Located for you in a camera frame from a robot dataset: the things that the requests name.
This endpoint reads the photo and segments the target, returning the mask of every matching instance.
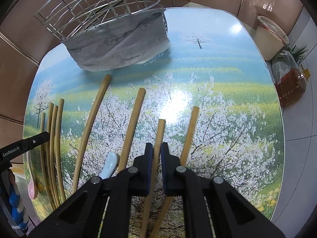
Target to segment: green field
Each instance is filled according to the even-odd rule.
[[[228,112],[230,115],[239,115],[245,113],[247,117],[251,117],[247,110],[248,104],[259,108],[259,110],[265,115],[262,121],[266,121],[265,124],[260,121],[256,121],[255,132],[251,135],[252,139],[256,137],[268,137],[275,134],[274,148],[276,151],[280,151],[276,157],[275,162],[270,165],[270,169],[278,169],[274,178],[271,182],[256,193],[254,198],[254,205],[267,217],[271,218],[273,210],[276,205],[278,191],[281,185],[282,174],[283,174],[283,160],[284,160],[284,137],[281,121],[281,112],[279,105],[277,103],[277,96],[272,85],[257,84],[257,83],[214,83],[213,86],[210,83],[191,83],[191,84],[173,84],[172,89],[184,90],[192,94],[193,104],[199,105],[199,101],[196,101],[198,94],[198,88],[200,86],[205,86],[205,89],[213,90],[215,94],[222,94],[224,101],[232,100],[234,103]],[[120,101],[126,101],[131,99],[137,92],[139,86],[133,87],[115,87],[112,88],[113,96],[118,96]],[[73,177],[75,157],[69,156],[69,152],[72,146],[79,147],[80,137],[83,132],[83,121],[87,117],[91,104],[97,94],[97,90],[85,90],[86,86],[78,87],[78,89],[69,90],[64,93],[55,94],[55,99],[52,101],[54,104],[58,104],[60,98],[65,100],[63,118],[62,118],[62,136],[64,137],[61,142],[61,161],[62,170],[69,173],[70,178]],[[37,115],[31,113],[32,100],[29,100],[25,126],[23,135],[24,137],[30,137],[39,132],[37,127]],[[72,130],[72,138],[68,140],[66,138],[66,133]],[[50,204],[48,202],[47,192],[44,188],[43,175],[41,170],[41,162],[39,151],[34,150],[31,157],[32,167],[35,172],[35,178],[37,186],[39,189],[38,199],[33,201],[33,205],[39,215],[40,220],[46,218],[52,211]]]

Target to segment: wire dish rack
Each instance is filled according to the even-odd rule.
[[[60,41],[150,8],[161,0],[48,0],[35,17]]]

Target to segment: landscape picture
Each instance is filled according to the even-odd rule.
[[[265,62],[241,23],[227,12],[177,8],[167,9],[165,17],[170,48],[145,64],[88,72],[77,66],[63,44],[50,51],[31,88],[24,138],[39,133],[41,113],[47,114],[50,102],[58,105],[60,98],[65,100],[61,164],[69,197],[83,129],[100,84],[110,74],[112,80],[88,140],[79,187],[101,172],[109,152],[120,155],[135,97],[143,87],[146,95],[128,166],[144,153],[147,142],[154,144],[159,118],[166,119],[163,141],[171,154],[180,156],[191,109],[198,106],[186,166],[200,176],[222,176],[270,219],[282,183],[284,134],[278,97]],[[33,205],[44,220],[52,208],[39,148],[31,152],[31,164],[39,189]],[[30,177],[27,167],[26,177]],[[159,168],[149,230],[164,197]],[[139,237],[143,202],[144,198],[132,200],[131,237]],[[181,198],[173,200],[158,237],[184,237]]]

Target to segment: yellow bottle cap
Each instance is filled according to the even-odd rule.
[[[303,70],[303,73],[304,73],[304,76],[305,76],[305,79],[308,80],[308,78],[310,77],[311,73],[310,73],[310,70],[307,68],[307,69],[304,69],[304,67],[301,65],[302,67],[302,70]]]

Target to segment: pink spoon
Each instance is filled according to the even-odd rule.
[[[28,186],[29,197],[31,200],[34,200],[37,198],[37,186],[35,185],[34,176],[32,173],[31,162],[30,162],[30,152],[29,151],[26,152],[26,161],[27,161],[28,168],[30,171],[30,183]]]

